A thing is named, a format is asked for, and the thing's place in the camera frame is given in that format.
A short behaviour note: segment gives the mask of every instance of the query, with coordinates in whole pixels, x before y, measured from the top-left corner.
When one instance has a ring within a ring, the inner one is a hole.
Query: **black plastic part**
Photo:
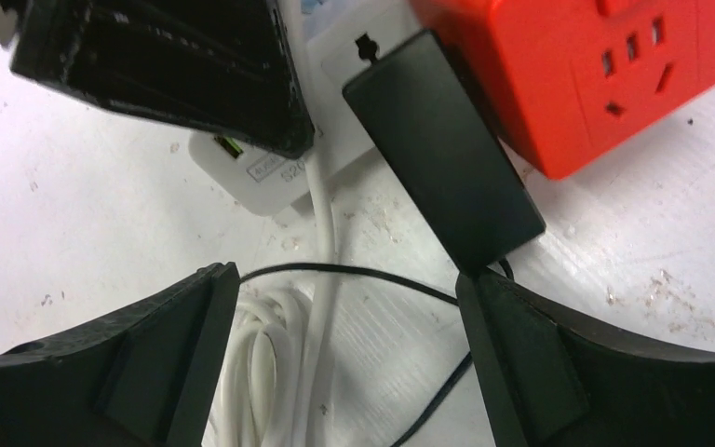
[[[715,354],[486,271],[456,292],[497,447],[715,445]]]
[[[358,37],[355,41],[355,45],[357,45],[357,56],[361,61],[377,62],[377,53],[380,51],[380,46],[371,40],[368,34]]]
[[[10,9],[18,13],[18,21],[23,19],[28,8],[29,0],[0,0],[1,9],[9,11]]]
[[[497,138],[430,31],[344,88],[445,250],[476,273],[545,230]]]
[[[200,445],[238,290],[215,264],[0,356],[0,445]]]
[[[33,0],[12,71],[286,157],[313,144],[277,0]]]

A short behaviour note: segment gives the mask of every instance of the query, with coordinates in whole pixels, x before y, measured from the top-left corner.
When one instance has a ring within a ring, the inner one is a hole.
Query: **black plastic bracket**
[[[215,264],[0,356],[0,445],[200,445],[238,291]]]
[[[498,447],[715,445],[715,353],[657,341],[485,271],[456,293]]]

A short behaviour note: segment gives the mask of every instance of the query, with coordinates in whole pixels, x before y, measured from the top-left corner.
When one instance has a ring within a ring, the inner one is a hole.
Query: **socket outlet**
[[[347,81],[370,65],[360,58],[357,41],[373,42],[377,46],[375,56],[382,57],[421,29],[407,0],[348,3],[350,7],[344,11],[335,9],[344,2],[329,1],[319,7],[317,11],[323,15],[338,15],[329,26],[317,26],[322,31],[308,42],[312,77],[323,103],[317,127],[331,144],[323,163],[327,177],[374,147],[341,93]],[[261,216],[274,215],[308,194],[302,160],[288,160],[243,142],[233,143],[241,153],[224,147],[223,140],[216,141],[211,134],[195,132],[188,149],[196,164],[245,209]]]
[[[715,85],[715,0],[411,0],[511,147],[564,178]]]

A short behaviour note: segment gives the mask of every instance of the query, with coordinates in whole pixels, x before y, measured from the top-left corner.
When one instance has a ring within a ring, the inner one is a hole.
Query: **socket hole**
[[[651,26],[651,39],[654,45],[662,45],[665,42],[665,21],[661,17],[654,19]]]
[[[656,86],[656,93],[662,93],[670,83],[670,78],[673,77],[673,64],[665,65],[665,71],[662,72],[662,77],[659,78],[659,84]]]
[[[601,66],[604,67],[604,77],[610,77],[615,73],[613,64],[613,52],[609,49],[601,55]]]
[[[604,106],[604,110],[616,118],[620,118],[627,111],[627,109],[621,107],[617,102],[613,101],[608,102],[607,105]]]
[[[634,61],[640,56],[640,44],[637,42],[636,33],[627,38],[627,53],[630,61]]]
[[[355,45],[357,45],[357,56],[360,57],[361,61],[371,63],[377,62],[377,55],[380,52],[380,46],[372,40],[368,34],[358,37],[355,41]]]

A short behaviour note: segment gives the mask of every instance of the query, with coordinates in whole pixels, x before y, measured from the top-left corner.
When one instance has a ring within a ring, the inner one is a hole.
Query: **dust on surface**
[[[259,297],[259,289],[256,286],[251,286],[250,284],[243,284],[239,288],[241,293],[246,293],[254,298]]]
[[[619,298],[607,289],[607,304],[637,309],[655,326],[705,341],[715,338],[715,306],[698,300],[692,287],[662,269],[648,279],[642,296]]]
[[[366,217],[371,225],[380,232],[387,233],[390,241],[398,244],[400,239],[391,230],[393,223],[387,214],[387,208],[384,206],[388,200],[382,196],[367,197],[365,206],[360,208],[360,214]]]
[[[519,173],[519,177],[522,179],[523,183],[527,183],[528,177],[530,177],[531,174],[533,174],[534,172],[535,168],[533,167],[533,165],[528,165]]]
[[[289,237],[281,242],[281,248],[284,249],[284,251],[297,251],[300,249],[300,242],[300,237]]]
[[[276,220],[275,217],[272,218],[272,221],[273,221],[273,224],[275,224],[281,230],[285,230],[285,229],[289,228],[289,226],[286,223],[279,222],[278,220]]]

